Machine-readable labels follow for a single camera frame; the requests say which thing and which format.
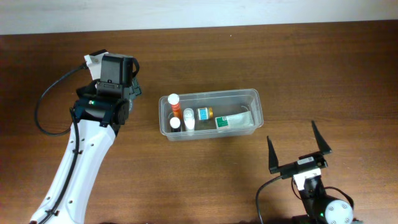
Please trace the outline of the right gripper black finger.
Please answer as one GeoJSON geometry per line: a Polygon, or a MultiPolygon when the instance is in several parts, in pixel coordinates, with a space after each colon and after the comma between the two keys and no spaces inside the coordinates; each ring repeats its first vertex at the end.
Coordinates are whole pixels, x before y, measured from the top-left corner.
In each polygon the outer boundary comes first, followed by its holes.
{"type": "Polygon", "coordinates": [[[332,153],[331,147],[327,144],[327,142],[325,141],[323,136],[320,134],[315,122],[311,121],[311,123],[312,123],[312,129],[313,129],[313,132],[314,132],[314,135],[315,135],[315,139],[317,141],[317,145],[318,145],[319,151],[323,155],[332,153]]]}
{"type": "Polygon", "coordinates": [[[267,144],[269,148],[269,170],[279,170],[279,161],[269,136],[267,136],[267,144]]]}

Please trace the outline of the white Panadol medicine box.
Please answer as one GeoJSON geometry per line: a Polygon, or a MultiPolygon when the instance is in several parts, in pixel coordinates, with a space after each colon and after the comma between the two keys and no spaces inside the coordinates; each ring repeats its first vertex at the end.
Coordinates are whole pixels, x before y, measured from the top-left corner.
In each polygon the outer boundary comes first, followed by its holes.
{"type": "Polygon", "coordinates": [[[250,111],[215,118],[217,129],[240,129],[254,125],[250,111]]]}

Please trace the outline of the orange tube white cap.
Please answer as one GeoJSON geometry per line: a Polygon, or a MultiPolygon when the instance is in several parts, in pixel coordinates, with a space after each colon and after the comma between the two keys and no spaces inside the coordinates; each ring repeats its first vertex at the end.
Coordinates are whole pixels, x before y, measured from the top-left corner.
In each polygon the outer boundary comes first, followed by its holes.
{"type": "Polygon", "coordinates": [[[174,116],[179,119],[183,119],[183,113],[180,107],[180,97],[176,93],[172,93],[168,96],[167,100],[172,107],[174,116]]]}

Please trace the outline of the black bottle white cap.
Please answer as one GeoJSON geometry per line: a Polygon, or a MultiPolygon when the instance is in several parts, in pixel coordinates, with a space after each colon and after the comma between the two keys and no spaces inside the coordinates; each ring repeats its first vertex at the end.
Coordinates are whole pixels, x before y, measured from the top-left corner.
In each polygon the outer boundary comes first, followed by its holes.
{"type": "Polygon", "coordinates": [[[177,133],[177,132],[182,131],[181,121],[178,117],[171,118],[169,123],[170,123],[170,129],[171,129],[172,133],[177,133]]]}

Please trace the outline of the clear spray bottle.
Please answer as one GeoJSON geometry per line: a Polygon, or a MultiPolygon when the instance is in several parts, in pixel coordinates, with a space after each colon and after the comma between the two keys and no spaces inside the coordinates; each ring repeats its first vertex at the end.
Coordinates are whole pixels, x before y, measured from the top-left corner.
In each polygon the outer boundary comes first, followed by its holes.
{"type": "Polygon", "coordinates": [[[186,131],[192,132],[195,130],[195,116],[194,116],[194,111],[191,108],[186,108],[184,110],[183,120],[186,131]]]}

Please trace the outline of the gold lid balm jar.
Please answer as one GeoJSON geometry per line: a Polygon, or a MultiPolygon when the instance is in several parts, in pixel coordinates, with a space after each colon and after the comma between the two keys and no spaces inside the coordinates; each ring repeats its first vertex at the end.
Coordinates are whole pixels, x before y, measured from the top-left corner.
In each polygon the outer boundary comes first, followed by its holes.
{"type": "Polygon", "coordinates": [[[199,121],[206,121],[214,117],[212,107],[198,108],[197,113],[199,121]]]}

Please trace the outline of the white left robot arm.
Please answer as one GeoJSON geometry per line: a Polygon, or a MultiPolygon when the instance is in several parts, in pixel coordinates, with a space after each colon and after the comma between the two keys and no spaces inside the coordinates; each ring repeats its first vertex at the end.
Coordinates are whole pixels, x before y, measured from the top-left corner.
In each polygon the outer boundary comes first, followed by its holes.
{"type": "Polygon", "coordinates": [[[76,90],[72,124],[62,161],[31,223],[83,223],[101,163],[141,95],[139,62],[128,55],[100,50],[85,56],[79,70],[92,81],[76,90]]]}

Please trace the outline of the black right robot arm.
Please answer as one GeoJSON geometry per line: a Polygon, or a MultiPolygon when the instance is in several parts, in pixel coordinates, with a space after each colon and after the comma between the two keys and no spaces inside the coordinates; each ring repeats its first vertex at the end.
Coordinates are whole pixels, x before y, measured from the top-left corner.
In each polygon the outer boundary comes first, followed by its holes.
{"type": "Polygon", "coordinates": [[[312,129],[318,145],[318,151],[299,157],[295,162],[279,165],[277,154],[270,138],[267,138],[269,148],[269,171],[279,176],[266,182],[256,192],[256,208],[260,217],[259,194],[267,185],[279,180],[290,179],[291,187],[297,189],[295,194],[303,203],[306,214],[292,217],[294,223],[352,224],[362,223],[354,217],[354,200],[342,190],[332,187],[346,199],[339,199],[327,194],[328,187],[322,182],[323,168],[328,167],[324,155],[332,153],[331,147],[320,134],[316,124],[312,129]]]}

